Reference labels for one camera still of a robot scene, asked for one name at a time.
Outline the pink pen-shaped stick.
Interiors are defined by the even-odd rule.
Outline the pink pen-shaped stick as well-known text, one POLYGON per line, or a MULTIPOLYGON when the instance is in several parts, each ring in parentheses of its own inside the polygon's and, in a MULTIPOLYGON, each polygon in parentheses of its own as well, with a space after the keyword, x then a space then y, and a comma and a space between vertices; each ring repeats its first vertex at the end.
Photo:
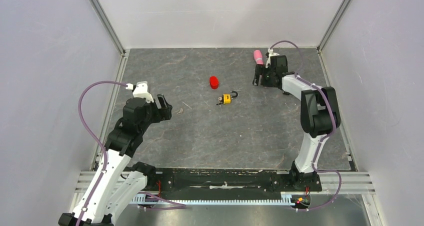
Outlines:
POLYGON ((260 50, 257 49, 253 52, 253 59, 257 65, 264 65, 263 54, 260 50))

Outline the yellow black padlock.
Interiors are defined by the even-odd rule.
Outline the yellow black padlock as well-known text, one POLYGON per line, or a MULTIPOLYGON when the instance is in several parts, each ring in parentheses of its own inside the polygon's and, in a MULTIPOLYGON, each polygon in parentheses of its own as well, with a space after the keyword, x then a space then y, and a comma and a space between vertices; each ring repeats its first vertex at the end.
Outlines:
POLYGON ((230 93, 223 93, 221 96, 223 98, 223 105, 228 105, 232 102, 234 98, 238 97, 238 92, 232 90, 230 93))

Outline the metal key bunch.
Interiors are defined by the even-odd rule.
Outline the metal key bunch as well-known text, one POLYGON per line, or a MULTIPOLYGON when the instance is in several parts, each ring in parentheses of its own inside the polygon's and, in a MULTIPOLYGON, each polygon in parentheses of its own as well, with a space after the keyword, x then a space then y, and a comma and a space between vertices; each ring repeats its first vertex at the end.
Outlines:
POLYGON ((224 103, 224 100, 223 100, 223 98, 222 97, 218 97, 218 99, 217 99, 217 106, 218 105, 222 105, 224 103))

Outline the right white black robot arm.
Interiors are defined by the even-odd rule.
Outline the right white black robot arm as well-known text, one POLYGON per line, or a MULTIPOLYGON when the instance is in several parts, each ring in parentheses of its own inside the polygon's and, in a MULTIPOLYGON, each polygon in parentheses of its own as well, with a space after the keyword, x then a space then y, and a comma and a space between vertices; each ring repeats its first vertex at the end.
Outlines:
POLYGON ((302 190, 318 181, 317 162, 328 138, 340 126, 337 94, 333 87, 321 87, 288 70, 286 56, 260 50, 253 52, 253 85, 278 88, 300 101, 300 125, 304 132, 301 149, 289 171, 289 185, 302 190))

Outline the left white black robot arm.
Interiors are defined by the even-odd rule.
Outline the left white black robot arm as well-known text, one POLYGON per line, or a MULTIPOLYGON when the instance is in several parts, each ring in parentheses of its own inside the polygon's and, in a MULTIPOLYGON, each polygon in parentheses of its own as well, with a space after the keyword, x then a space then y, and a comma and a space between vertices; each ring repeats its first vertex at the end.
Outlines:
POLYGON ((151 124, 172 118, 172 105, 162 94, 148 101, 132 97, 122 108, 122 117, 107 136, 105 156, 85 194, 72 212, 63 213, 60 226, 114 226, 130 201, 142 189, 151 190, 157 184, 154 166, 136 163, 124 183, 116 187, 143 136, 151 124))

